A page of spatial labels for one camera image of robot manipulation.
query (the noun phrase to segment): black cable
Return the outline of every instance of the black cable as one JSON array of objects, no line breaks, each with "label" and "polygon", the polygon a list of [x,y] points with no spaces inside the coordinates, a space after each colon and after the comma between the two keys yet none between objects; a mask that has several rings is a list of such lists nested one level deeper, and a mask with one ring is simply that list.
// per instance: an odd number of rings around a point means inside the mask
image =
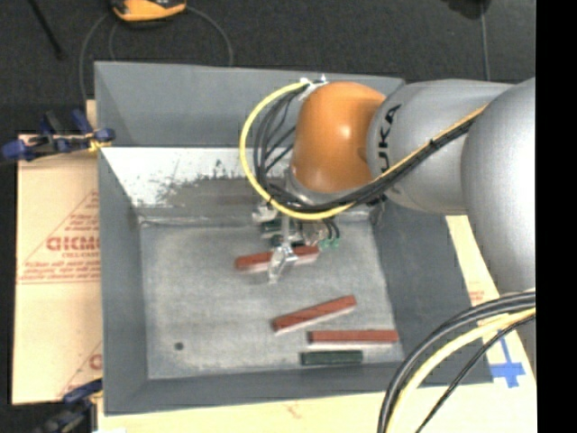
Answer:
[{"label": "black cable", "polygon": [[479,5],[481,6],[481,46],[482,46],[482,56],[483,56],[483,71],[485,80],[490,82],[490,64],[489,64],[489,46],[487,43],[487,24],[485,22],[485,9],[486,4],[484,0],[480,0]]},{"label": "black cable", "polygon": [[228,38],[228,35],[226,35],[226,32],[224,31],[224,29],[213,18],[211,18],[208,14],[203,13],[200,10],[197,10],[194,6],[187,5],[187,9],[190,12],[196,14],[197,16],[200,16],[202,19],[207,21],[210,25],[212,25],[216,29],[216,31],[218,33],[221,34],[221,36],[224,39],[224,43],[226,43],[226,49],[228,51],[228,67],[232,67],[234,65],[233,45],[231,44],[231,41]]},{"label": "black cable", "polygon": [[36,0],[28,0],[28,3],[32,7],[32,10],[34,11],[36,19],[38,19],[38,22],[41,24],[42,29],[44,30],[44,33],[46,33],[48,39],[50,40],[50,44],[52,45],[52,48],[54,49],[54,54],[56,55],[56,59],[57,60],[65,60],[67,58],[67,54],[64,51],[64,49],[60,46],[60,43],[58,42],[56,35],[54,35],[54,32],[52,31],[50,25],[48,24],[48,21],[46,21],[46,18],[44,17],[44,14],[42,13],[40,7],[36,3]]},{"label": "black cable", "polygon": [[459,315],[445,321],[413,350],[393,375],[389,383],[389,388],[387,389],[387,396],[385,396],[381,405],[377,431],[380,433],[385,431],[389,424],[390,414],[394,410],[398,396],[407,378],[412,374],[419,358],[432,346],[443,341],[443,339],[452,332],[458,331],[463,327],[475,325],[479,320],[492,318],[508,312],[522,311],[533,308],[535,305],[536,293],[534,291],[522,292],[495,299],[477,307],[466,309]]},{"label": "black cable", "polygon": [[86,88],[85,80],[84,80],[84,57],[86,56],[88,43],[90,42],[90,39],[92,39],[92,36],[94,35],[98,26],[100,26],[100,24],[109,15],[110,15],[110,13],[106,13],[106,14],[103,14],[102,16],[100,16],[96,20],[96,22],[92,25],[90,30],[88,31],[86,37],[84,38],[84,41],[82,41],[82,48],[80,48],[80,56],[78,58],[78,84],[80,85],[80,93],[82,95],[82,101],[83,101],[82,104],[83,105],[85,105],[87,103],[87,100],[88,100],[87,88]]},{"label": "black cable", "polygon": [[497,343],[502,337],[510,333],[511,331],[515,330],[517,327],[523,326],[527,322],[535,320],[536,316],[529,316],[527,318],[521,319],[518,322],[514,322],[513,324],[509,325],[508,327],[500,330],[493,338],[491,338],[487,343],[485,343],[475,355],[469,360],[467,365],[463,367],[463,369],[457,374],[454,380],[449,384],[446,391],[443,395],[439,398],[436,402],[435,406],[429,411],[421,425],[419,425],[417,431],[415,433],[420,433],[426,424],[435,416],[435,414],[443,407],[443,404],[449,399],[451,394],[457,388],[459,383],[465,378],[472,368],[479,362],[479,360],[489,351],[495,343]]}]

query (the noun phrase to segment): yellow cable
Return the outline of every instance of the yellow cable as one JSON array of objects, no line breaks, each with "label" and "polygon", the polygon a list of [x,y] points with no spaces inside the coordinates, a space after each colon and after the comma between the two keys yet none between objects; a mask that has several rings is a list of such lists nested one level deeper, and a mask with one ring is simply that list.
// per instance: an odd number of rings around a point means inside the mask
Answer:
[{"label": "yellow cable", "polygon": [[[252,174],[251,172],[251,168],[249,166],[249,163],[246,159],[246,139],[248,137],[249,132],[251,131],[252,128],[252,124],[254,123],[254,120],[256,119],[256,117],[261,113],[262,109],[264,109],[269,103],[271,103],[272,101],[274,101],[275,99],[277,99],[278,97],[281,97],[282,95],[285,95],[286,93],[290,92],[290,91],[294,91],[296,89],[299,89],[305,85],[311,85],[310,82],[296,82],[290,85],[286,85],[283,88],[280,88],[274,92],[272,92],[270,95],[268,95],[267,97],[265,97],[253,110],[252,112],[249,114],[249,116],[247,117],[246,121],[244,122],[243,125],[243,130],[241,132],[241,138],[240,138],[240,142],[239,142],[239,153],[240,153],[240,159],[241,159],[241,165],[243,166],[243,170],[244,173],[246,174],[246,177],[248,179],[248,181],[251,183],[252,187],[259,193],[259,195],[266,200],[267,202],[269,202],[273,207],[275,207],[279,212],[288,215],[290,217],[293,218],[297,218],[297,219],[301,219],[301,220],[320,220],[320,219],[324,219],[324,218],[330,218],[330,217],[334,217],[335,215],[340,214],[341,212],[344,212],[345,210],[351,208],[354,203],[350,202],[348,204],[339,206],[339,207],[334,207],[328,210],[325,210],[323,212],[317,212],[317,213],[304,213],[304,212],[298,212],[297,210],[292,210],[290,208],[287,208],[285,206],[283,206],[282,204],[280,204],[277,200],[275,200],[274,198],[272,198],[272,195],[269,194],[265,188],[263,188],[259,182],[257,181],[257,179],[255,178],[255,176]],[[443,137],[444,135],[450,133],[452,130],[454,130],[455,128],[460,127],[461,125],[469,122],[470,120],[472,120],[475,116],[479,115],[484,109],[485,107],[487,107],[487,105],[485,106],[481,106],[478,109],[474,110],[473,112],[471,112],[470,114],[468,114],[467,116],[465,116],[464,118],[458,120],[457,122],[455,122],[454,124],[452,124],[450,127],[448,127],[447,129],[443,130],[441,133],[439,133],[437,136],[435,136],[433,138],[433,140],[431,141],[436,141],[439,138]],[[407,162],[408,160],[412,159],[417,153],[423,151],[428,145],[429,143],[425,143],[422,146],[420,146],[419,148],[417,148],[416,150],[414,150],[412,153],[410,153],[408,156],[406,156],[405,158],[401,159],[400,161],[398,161],[397,163],[395,163],[393,166],[391,166],[390,168],[387,169],[387,171],[385,171],[384,173],[381,173],[381,175],[379,175],[377,178],[375,178],[373,181],[371,181],[372,184],[376,181],[379,181],[385,177],[387,177],[388,175],[390,175],[393,171],[395,171],[398,167],[400,167],[401,165],[403,165],[405,162]]]},{"label": "yellow cable", "polygon": [[389,422],[389,427],[386,433],[395,431],[395,422],[398,421],[399,413],[403,410],[404,405],[407,403],[408,396],[423,382],[423,380],[448,356],[452,355],[455,351],[459,350],[465,345],[473,342],[477,338],[487,336],[500,330],[501,328],[508,327],[511,324],[518,322],[521,319],[528,318],[536,313],[535,308],[528,309],[526,311],[520,311],[512,315],[505,315],[502,317],[494,318],[490,322],[487,322],[480,327],[476,327],[470,330],[466,334],[458,336],[454,340],[451,340],[441,349],[436,351],[431,357],[429,357],[415,373],[409,379],[405,388],[401,391],[398,396],[398,401],[395,409],[391,412],[391,418]]},{"label": "yellow cable", "polygon": [[291,210],[290,208],[287,208],[287,207],[283,206],[282,204],[280,204],[277,200],[273,199],[272,196],[266,191],[266,189],[263,188],[259,184],[259,182],[256,180],[256,178],[252,174],[251,168],[250,168],[249,163],[246,159],[246,138],[248,137],[249,131],[251,130],[252,123],[254,122],[254,119],[258,116],[258,114],[261,113],[262,109],[264,109],[269,103],[271,103],[272,101],[274,101],[278,97],[281,97],[282,95],[285,95],[286,93],[288,93],[290,91],[294,91],[296,89],[299,89],[305,85],[310,85],[310,82],[297,82],[297,83],[293,83],[290,85],[286,85],[285,87],[280,88],[277,91],[275,91],[275,92],[271,93],[270,95],[268,95],[267,97],[265,97],[252,110],[252,112],[250,113],[250,115],[248,116],[246,121],[244,122],[243,130],[241,132],[241,139],[240,139],[240,143],[239,143],[239,153],[240,153],[241,164],[243,166],[244,173],[246,173],[246,178],[251,183],[252,187],[259,193],[259,195],[264,200],[269,202],[279,212],[281,212],[285,215],[288,215],[290,217],[301,219],[301,220],[320,220],[323,218],[333,217],[333,216],[345,211],[347,208],[352,207],[353,204],[351,203],[351,204],[347,204],[344,206],[331,208],[330,210],[326,210],[324,212],[318,212],[318,213],[301,213],[301,212],[297,212],[296,210]]}]

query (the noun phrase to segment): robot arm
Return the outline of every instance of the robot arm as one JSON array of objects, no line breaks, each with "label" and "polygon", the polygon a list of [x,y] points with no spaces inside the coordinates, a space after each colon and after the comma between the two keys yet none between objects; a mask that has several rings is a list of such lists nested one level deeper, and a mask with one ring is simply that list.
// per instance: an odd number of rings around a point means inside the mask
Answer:
[{"label": "robot arm", "polygon": [[[383,191],[404,207],[467,215],[499,293],[532,289],[535,101],[534,78],[515,86],[422,82],[387,98],[328,83],[301,107],[284,189],[269,188],[262,172],[252,183],[268,204],[305,220],[333,217]],[[535,328],[522,337],[535,370]]]}]

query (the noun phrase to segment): black floor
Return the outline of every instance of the black floor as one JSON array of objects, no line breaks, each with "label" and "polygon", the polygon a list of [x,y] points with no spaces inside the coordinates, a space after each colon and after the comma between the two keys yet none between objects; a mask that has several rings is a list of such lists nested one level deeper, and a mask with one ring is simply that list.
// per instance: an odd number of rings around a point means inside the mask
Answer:
[{"label": "black floor", "polygon": [[[36,0],[67,54],[58,60],[27,0],[0,0],[0,143],[35,130],[48,109],[82,103],[83,42],[106,14],[102,0]],[[386,74],[419,81],[491,79],[517,83],[536,74],[536,0],[188,0],[228,34],[234,65]],[[83,73],[110,59],[114,18],[96,27]],[[219,32],[189,12],[161,27],[116,27],[117,59],[224,66]],[[0,431],[30,431],[59,406],[11,407],[14,311],[14,167],[0,167]]]}]

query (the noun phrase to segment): kuka logo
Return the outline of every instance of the kuka logo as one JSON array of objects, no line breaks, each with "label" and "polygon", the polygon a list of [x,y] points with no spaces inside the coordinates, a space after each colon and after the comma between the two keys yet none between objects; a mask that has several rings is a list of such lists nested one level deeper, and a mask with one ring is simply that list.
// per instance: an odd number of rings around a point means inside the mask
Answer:
[{"label": "kuka logo", "polygon": [[382,160],[382,165],[380,166],[380,171],[385,172],[390,167],[389,161],[389,133],[390,127],[393,125],[393,117],[395,113],[400,108],[401,105],[397,105],[389,109],[387,114],[385,114],[383,123],[380,126],[379,135],[379,157]]},{"label": "kuka logo", "polygon": [[98,250],[100,248],[100,239],[85,236],[54,236],[49,237],[46,241],[46,248],[53,252],[62,252],[68,250]]}]

